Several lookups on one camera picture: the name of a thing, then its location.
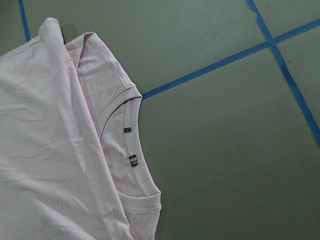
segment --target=clothing tag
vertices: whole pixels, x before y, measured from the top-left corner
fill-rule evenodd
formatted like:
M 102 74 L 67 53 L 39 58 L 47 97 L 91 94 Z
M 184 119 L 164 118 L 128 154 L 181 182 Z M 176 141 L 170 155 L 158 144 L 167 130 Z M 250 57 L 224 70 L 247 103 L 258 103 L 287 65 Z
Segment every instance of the clothing tag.
M 125 133 L 131 133 L 131 127 L 126 127 L 123 129 Z
M 129 156 L 129 161 L 131 163 L 131 167 L 135 167 L 138 165 L 138 159 L 137 159 L 136 155 Z

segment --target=floor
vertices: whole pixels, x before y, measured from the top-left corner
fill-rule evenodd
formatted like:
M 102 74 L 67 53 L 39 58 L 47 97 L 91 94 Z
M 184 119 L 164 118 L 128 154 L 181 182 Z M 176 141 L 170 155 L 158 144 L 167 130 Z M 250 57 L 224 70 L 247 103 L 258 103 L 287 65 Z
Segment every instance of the floor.
M 28 29 L 19 3 L 0 2 L 0 56 L 53 17 L 143 94 L 157 240 L 320 239 L 320 1 L 24 0 Z

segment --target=blue painter's tape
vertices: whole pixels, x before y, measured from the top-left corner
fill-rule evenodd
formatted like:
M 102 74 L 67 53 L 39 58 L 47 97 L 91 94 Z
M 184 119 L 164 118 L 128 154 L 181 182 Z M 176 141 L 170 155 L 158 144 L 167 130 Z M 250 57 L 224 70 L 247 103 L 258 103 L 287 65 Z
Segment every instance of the blue painter's tape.
M 30 41 L 30 33 L 29 33 L 29 28 L 28 28 L 28 23 L 27 23 L 23 0 L 19 0 L 19 8 L 20 8 L 20 15 L 21 15 L 21 19 L 22 19 L 25 39 L 28 42 L 28 41 Z
M 150 97 L 152 97 L 154 95 L 162 93 L 162 92 L 164 92 L 166 90 L 172 89 L 172 88 L 174 88 L 174 87 L 176 87 L 176 86 L 178 86 L 180 84 L 188 82 L 188 81 L 190 81 L 192 79 L 200 77 L 200 76 L 202 76 L 204 74 L 207 74 L 207 73 L 209 73 L 211 71 L 214 71 L 216 69 L 222 68 L 225 65 L 231 64 L 231 63 L 233 63 L 233 62 L 235 62 L 237 60 L 243 59 L 243 58 L 245 58 L 245 57 L 247 57 L 249 55 L 257 53 L 257 52 L 259 52 L 259 51 L 261 51 L 263 49 L 266 49 L 267 47 L 268 47 L 268 44 L 266 42 L 260 43 L 260 44 L 258 44 L 256 46 L 253 46 L 253 47 L 248 48 L 248 49 L 246 49 L 244 51 L 241 51 L 241 52 L 239 52 L 239 53 L 237 53 L 235 55 L 232 55 L 232 56 L 227 57 L 227 58 L 225 58 L 223 60 L 220 60 L 220 61 L 218 61 L 216 63 L 213 63 L 213 64 L 211 64 L 209 66 L 206 66 L 206 67 L 204 67 L 202 69 L 194 71 L 194 72 L 192 72 L 192 73 L 190 73 L 188 75 L 180 77 L 180 78 L 178 78 L 178 79 L 176 79 L 174 81 L 171 81 L 171 82 L 169 82 L 169 83 L 167 83 L 165 85 L 162 85 L 162 86 L 159 86 L 159 87 L 157 87 L 157 88 L 155 88 L 153 90 L 147 91 L 146 93 L 142 94 L 142 99 L 145 100 L 145 99 L 150 98 Z
M 309 124 L 310 129 L 313 132 L 313 135 L 315 136 L 317 142 L 320 144 L 320 129 L 301 93 L 301 91 L 299 90 L 295 80 L 293 79 L 292 75 L 290 74 L 288 67 L 286 65 L 286 62 L 284 60 L 284 58 L 282 57 L 280 50 L 278 49 L 278 46 L 276 44 L 275 39 L 272 37 L 264 19 L 262 18 L 255 2 L 253 0 L 246 0 L 249 8 L 256 14 L 256 22 L 262 32 L 262 34 L 264 35 L 267 44 L 269 45 L 273 56 L 278 64 L 278 66 L 280 67 L 282 74 L 285 77 L 286 82 L 288 83 L 289 87 L 291 88 L 291 91 L 297 101 L 297 103 L 300 106 L 300 109 L 306 119 L 306 121 Z M 301 31 L 306 31 L 308 27 L 304 27 L 302 26 L 301 30 L 297 30 L 296 32 L 293 32 L 294 34 L 296 34 L 297 32 L 301 32 Z
M 315 29 L 316 27 L 319 27 L 319 26 L 320 26 L 320 19 L 309 22 L 308 24 L 305 24 L 301 27 L 298 27 L 294 30 L 291 30 L 289 32 L 286 32 L 286 33 L 280 35 L 280 36 L 275 37 L 274 38 L 275 43 L 277 43 L 277 44 L 281 43 L 281 42 L 288 40 L 290 38 L 293 38 L 297 35 L 303 34 L 311 29 Z

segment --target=t-shirt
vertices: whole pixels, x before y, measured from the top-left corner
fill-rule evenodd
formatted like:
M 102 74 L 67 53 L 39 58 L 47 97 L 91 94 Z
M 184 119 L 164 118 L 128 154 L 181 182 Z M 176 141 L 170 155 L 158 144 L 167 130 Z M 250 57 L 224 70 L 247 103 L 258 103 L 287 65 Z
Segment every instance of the t-shirt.
M 142 96 L 94 32 L 47 18 L 0 58 L 0 240 L 153 240 Z

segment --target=size tag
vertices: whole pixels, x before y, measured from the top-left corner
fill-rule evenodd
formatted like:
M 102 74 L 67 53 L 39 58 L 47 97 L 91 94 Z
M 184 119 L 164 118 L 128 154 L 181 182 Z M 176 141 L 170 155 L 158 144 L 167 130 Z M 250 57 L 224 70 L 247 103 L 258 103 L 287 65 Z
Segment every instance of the size tag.
M 135 167 L 138 165 L 138 159 L 136 155 L 129 156 L 129 161 L 130 161 L 131 167 Z
M 123 129 L 125 133 L 131 133 L 131 127 L 126 127 Z

